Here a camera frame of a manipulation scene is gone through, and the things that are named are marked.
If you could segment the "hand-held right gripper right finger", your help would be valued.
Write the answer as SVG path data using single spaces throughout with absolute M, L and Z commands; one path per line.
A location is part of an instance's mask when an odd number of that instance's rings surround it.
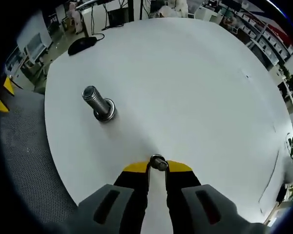
M 212 186 L 202 185 L 192 169 L 169 160 L 167 207 L 175 234 L 267 234 L 262 223 L 250 223 L 236 205 Z

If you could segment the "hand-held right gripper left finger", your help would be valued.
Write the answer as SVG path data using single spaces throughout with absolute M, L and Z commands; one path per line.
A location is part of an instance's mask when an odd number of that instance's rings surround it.
M 148 161 L 132 163 L 114 184 L 79 203 L 66 220 L 49 224 L 51 234 L 139 234 L 147 208 Z

